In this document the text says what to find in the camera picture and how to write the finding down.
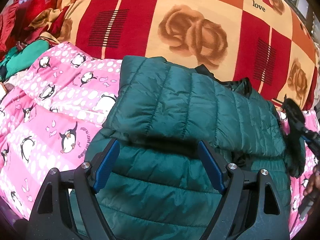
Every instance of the metal screw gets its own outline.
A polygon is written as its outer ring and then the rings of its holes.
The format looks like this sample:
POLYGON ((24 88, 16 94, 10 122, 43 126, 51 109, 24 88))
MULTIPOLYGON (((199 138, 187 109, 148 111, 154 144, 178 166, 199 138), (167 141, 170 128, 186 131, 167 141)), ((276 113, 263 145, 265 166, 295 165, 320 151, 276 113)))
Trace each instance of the metal screw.
POLYGON ((81 168, 83 168, 83 169, 87 169, 87 168, 89 168, 89 166, 90 166, 90 163, 82 163, 81 164, 81 168))
POLYGON ((229 163, 228 164, 228 168, 231 169, 231 170, 235 170, 237 168, 237 165, 234 164, 234 163, 229 163))
POLYGON ((52 169, 49 171, 49 173, 50 173, 51 175, 56 174, 56 173, 57 173, 57 168, 52 168, 52 169))
POLYGON ((265 176, 269 174, 269 172, 266 169, 262 169, 261 173, 262 175, 265 175, 265 176))

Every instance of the human hand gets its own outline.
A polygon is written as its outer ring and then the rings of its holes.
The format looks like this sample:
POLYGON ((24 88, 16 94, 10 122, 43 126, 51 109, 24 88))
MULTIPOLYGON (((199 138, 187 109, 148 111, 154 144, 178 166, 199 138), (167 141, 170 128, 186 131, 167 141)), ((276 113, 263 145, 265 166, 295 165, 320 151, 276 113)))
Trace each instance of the human hand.
MULTIPOLYGON (((320 192, 320 165, 316 165, 313 168, 313 174, 310 176, 309 178, 309 182, 305 188, 305 190, 303 191, 303 195, 307 196, 308 194, 310 194, 314 189, 319 190, 320 192)), ((312 208, 309 210, 308 215, 310 216, 314 210, 314 207, 316 206, 316 204, 318 204, 320 202, 320 194, 318 199, 316 200, 316 203, 313 204, 312 208)))

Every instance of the penguin print blanket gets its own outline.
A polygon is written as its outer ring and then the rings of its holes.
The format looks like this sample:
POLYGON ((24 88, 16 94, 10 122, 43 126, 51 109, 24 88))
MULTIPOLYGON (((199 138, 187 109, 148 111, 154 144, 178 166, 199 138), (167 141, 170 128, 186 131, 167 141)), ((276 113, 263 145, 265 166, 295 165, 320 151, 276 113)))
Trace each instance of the penguin print blanket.
POLYGON ((121 60, 69 42, 42 54, 0 104, 0 196, 29 218, 48 171, 83 160, 119 90, 121 60))

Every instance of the brown rose print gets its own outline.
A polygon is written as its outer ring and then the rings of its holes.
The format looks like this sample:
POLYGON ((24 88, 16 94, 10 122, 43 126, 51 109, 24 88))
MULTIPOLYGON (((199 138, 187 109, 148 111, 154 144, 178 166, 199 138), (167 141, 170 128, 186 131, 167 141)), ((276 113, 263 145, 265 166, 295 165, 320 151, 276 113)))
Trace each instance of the brown rose print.
POLYGON ((70 34, 72 30, 73 21, 71 19, 65 19, 63 21, 60 36, 57 38, 58 41, 64 42, 70 40, 70 34))
POLYGON ((217 69, 227 55, 227 34, 187 5, 175 5, 159 24, 158 35, 170 51, 183 57, 196 56, 198 64, 217 69))
POLYGON ((273 10, 282 15, 284 13, 285 7, 282 0, 269 0, 271 5, 273 6, 273 10))
POLYGON ((302 102, 307 92, 307 77, 306 73, 301 69, 301 64, 297 58, 292 63, 287 83, 291 90, 297 92, 297 99, 302 102))

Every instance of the quilted jacket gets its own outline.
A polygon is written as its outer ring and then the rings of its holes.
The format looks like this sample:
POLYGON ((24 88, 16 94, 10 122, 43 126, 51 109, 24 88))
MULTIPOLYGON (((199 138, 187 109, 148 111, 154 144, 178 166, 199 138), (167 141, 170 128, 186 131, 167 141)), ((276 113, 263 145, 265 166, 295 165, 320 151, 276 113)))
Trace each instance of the quilted jacket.
MULTIPOLYGON (((201 237, 221 196, 197 157, 200 140, 227 162, 241 159, 249 170, 267 169, 289 213, 288 172, 303 172, 304 143, 293 161, 273 105, 246 91, 246 82, 228 86, 162 57, 124 57, 119 97, 85 156, 90 161, 110 138, 120 141, 113 172, 96 195, 116 237, 201 237)), ((85 234, 74 193, 71 204, 85 234)))

